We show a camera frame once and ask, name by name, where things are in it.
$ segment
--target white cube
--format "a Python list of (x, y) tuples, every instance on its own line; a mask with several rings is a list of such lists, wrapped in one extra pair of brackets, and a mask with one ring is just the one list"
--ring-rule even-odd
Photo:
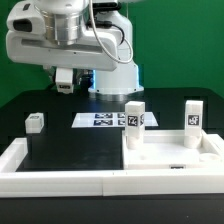
[(33, 113), (25, 121), (26, 133), (40, 133), (44, 127), (44, 114), (43, 113)]

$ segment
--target white plastic tray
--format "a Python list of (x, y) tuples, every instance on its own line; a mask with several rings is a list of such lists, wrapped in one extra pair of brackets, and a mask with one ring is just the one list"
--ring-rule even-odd
[(223, 166), (223, 150), (202, 131), (199, 149), (184, 146), (184, 130), (145, 131), (144, 143), (128, 149), (123, 132), (125, 169), (186, 169)]

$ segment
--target green wall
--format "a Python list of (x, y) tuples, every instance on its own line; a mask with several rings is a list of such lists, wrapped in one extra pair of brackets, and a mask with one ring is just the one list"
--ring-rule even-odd
[[(16, 2), (0, 2), (0, 106), (20, 92), (49, 84), (41, 66), (7, 58), (5, 22)], [(145, 87), (205, 87), (224, 97), (223, 0), (145, 0), (128, 8)]]

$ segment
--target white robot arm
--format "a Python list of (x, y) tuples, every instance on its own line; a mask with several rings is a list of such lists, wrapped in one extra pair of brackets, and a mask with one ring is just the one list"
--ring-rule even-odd
[[(130, 51), (132, 25), (118, 13), (119, 7), (117, 0), (21, 1), (7, 20), (8, 56), (15, 62), (56, 67), (59, 92), (73, 91), (73, 68), (77, 68), (94, 71), (91, 97), (123, 100), (140, 93), (143, 88)], [(89, 12), (90, 17), (95, 14), (97, 31)]]

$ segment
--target black tabletop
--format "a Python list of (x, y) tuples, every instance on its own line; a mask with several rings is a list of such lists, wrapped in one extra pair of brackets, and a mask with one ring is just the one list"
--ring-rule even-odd
[[(183, 129), (186, 100), (204, 102), (203, 129), (224, 136), (224, 99), (208, 89), (145, 89), (146, 111), (152, 111), (158, 127)], [(64, 95), (56, 91), (24, 92), (0, 110), (0, 151), (16, 137), (28, 137), (29, 153), (18, 172), (51, 170), (123, 169), (121, 132), (124, 128), (71, 128), (76, 113), (124, 112), (127, 102), (89, 99), (80, 91)], [(45, 128), (26, 135), (25, 119), (43, 112)]]
[[(183, 129), (186, 100), (203, 100), (203, 129), (224, 137), (224, 99), (202, 88), (146, 89), (146, 111), (158, 127)], [(123, 169), (123, 128), (79, 128), (76, 113), (123, 112), (126, 102), (91, 100), (76, 92), (24, 92), (0, 109), (0, 151), (16, 137), (28, 137), (29, 153), (17, 172)], [(43, 112), (45, 128), (25, 134), (30, 113)], [(224, 194), (145, 195), (119, 197), (1, 198), (1, 223), (222, 223)]]

